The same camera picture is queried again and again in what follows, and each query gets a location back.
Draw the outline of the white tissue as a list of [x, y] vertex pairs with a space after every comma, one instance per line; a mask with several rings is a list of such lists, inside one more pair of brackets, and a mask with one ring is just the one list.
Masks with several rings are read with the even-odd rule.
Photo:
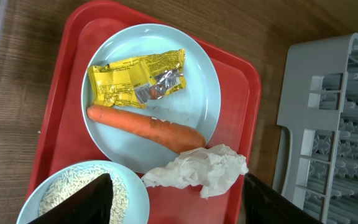
[[183, 152], [165, 167], [148, 171], [141, 180], [146, 187], [184, 189], [201, 185], [200, 197], [210, 198], [225, 194], [248, 171], [245, 156], [220, 144]]

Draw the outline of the orange carrot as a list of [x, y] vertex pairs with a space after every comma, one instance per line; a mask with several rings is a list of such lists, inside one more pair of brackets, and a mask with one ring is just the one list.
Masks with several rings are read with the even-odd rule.
[[206, 146], [204, 136], [189, 126], [102, 105], [90, 106], [89, 119], [135, 134], [180, 154]]

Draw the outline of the light blue bowl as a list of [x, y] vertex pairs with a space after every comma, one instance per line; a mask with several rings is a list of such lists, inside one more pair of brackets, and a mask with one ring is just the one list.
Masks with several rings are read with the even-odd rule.
[[114, 191], [110, 222], [147, 223], [150, 202], [144, 183], [127, 167], [102, 160], [79, 162], [51, 175], [31, 193], [17, 223], [35, 220], [105, 173], [110, 175]]

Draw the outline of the yellow snack wrapper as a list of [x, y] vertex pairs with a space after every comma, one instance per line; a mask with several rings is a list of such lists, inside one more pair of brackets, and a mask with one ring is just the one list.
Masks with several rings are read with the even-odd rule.
[[87, 73], [93, 103], [144, 109], [149, 100], [159, 100], [186, 87], [184, 63], [185, 49], [179, 49], [92, 65]]

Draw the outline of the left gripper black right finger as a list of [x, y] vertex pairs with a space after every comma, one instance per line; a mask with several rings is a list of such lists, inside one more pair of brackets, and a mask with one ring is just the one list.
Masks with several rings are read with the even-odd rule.
[[247, 224], [320, 224], [321, 222], [247, 173], [243, 186]]

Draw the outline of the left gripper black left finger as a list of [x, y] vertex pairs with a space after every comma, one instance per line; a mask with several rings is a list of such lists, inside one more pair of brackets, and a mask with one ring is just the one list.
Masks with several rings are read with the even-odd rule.
[[109, 174], [102, 174], [29, 224], [109, 224], [114, 192]]

